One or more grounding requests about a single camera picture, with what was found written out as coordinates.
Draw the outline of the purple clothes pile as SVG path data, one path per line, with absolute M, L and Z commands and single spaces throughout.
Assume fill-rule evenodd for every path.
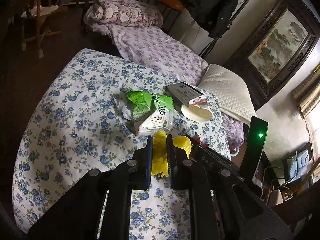
M 221 113 L 230 152 L 235 152 L 244 143 L 243 123 Z

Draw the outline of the framed landscape painting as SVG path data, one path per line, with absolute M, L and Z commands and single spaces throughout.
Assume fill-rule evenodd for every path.
M 296 74 L 319 40 L 319 21 L 302 0 L 278 0 L 225 63 L 246 83 L 254 109 Z

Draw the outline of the white quilted pillow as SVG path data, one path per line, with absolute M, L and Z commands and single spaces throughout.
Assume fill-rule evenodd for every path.
M 244 80 L 234 72 L 217 64 L 210 64 L 199 88 L 212 93 L 220 111 L 239 122 L 250 125 L 256 116 L 249 90 Z

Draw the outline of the folded dark floral quilt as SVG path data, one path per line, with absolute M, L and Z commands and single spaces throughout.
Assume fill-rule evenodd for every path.
M 162 27 L 163 16 L 156 6 L 136 0 L 93 0 L 84 15 L 84 22 L 88 25 Z

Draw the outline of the purple floral blanket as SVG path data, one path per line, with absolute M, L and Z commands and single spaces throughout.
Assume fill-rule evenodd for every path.
M 91 28 L 107 35 L 122 58 L 190 85 L 198 85 L 208 68 L 204 59 L 158 27 L 94 23 Z

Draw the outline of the green white snack bag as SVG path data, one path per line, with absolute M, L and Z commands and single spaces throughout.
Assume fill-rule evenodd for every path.
M 155 110 L 160 111 L 161 114 L 169 110 L 174 114 L 173 98 L 166 95 L 128 90 L 114 96 L 113 101 L 123 117 L 132 121 L 133 125 L 135 121 L 142 120 L 144 116 L 150 115 Z

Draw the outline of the wooden chair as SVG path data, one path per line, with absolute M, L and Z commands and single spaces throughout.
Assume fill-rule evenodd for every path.
M 22 19 L 22 50 L 26 50 L 27 42 L 36 40 L 38 45 L 38 57 L 39 59 L 44 57 L 42 42 L 47 36 L 60 35 L 61 30 L 52 31 L 50 25 L 46 22 L 47 19 L 51 19 L 54 15 L 64 14 L 68 8 L 66 6 L 50 5 L 43 7 L 41 0 L 22 0 L 22 9 L 24 12 L 21 14 Z M 32 20 L 36 24 L 36 34 L 33 37 L 25 37 L 25 24 L 27 20 Z

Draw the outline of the blue floral bed sheet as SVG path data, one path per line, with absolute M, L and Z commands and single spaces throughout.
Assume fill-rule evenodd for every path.
M 125 91 L 165 94 L 167 85 L 178 82 L 119 57 L 78 52 L 46 91 L 23 134 L 12 183 L 18 228 L 27 233 L 91 168 L 113 169 L 146 145 L 147 137 L 135 136 L 133 123 L 117 108 Z M 198 124 L 175 110 L 170 133 L 197 133 L 231 160 L 217 101 L 206 94 L 212 120 Z M 152 177 L 151 189 L 132 193 L 129 239 L 190 239 L 188 200 L 186 191 L 169 189 L 167 178 Z

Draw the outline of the orange stool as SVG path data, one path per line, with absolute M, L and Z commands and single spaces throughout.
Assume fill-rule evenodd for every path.
M 171 9 L 174 9 L 180 12 L 184 11 L 183 4 L 178 0 L 156 0 L 156 1 L 163 3 L 164 5 L 167 5 Z

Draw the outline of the red white cigarette box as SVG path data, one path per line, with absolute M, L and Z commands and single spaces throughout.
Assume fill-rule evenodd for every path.
M 206 101 L 206 96 L 202 92 L 184 82 L 168 85 L 167 89 L 187 107 Z

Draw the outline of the black hanging coat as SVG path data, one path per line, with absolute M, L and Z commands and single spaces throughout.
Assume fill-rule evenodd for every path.
M 178 0 L 191 17 L 211 38 L 218 38 L 227 30 L 238 0 Z

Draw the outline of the cream paper bowl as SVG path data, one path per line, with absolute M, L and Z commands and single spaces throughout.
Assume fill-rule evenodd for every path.
M 189 107 L 182 105 L 181 112 L 186 118 L 195 122 L 207 122 L 213 118 L 210 106 L 206 102 L 190 105 Z

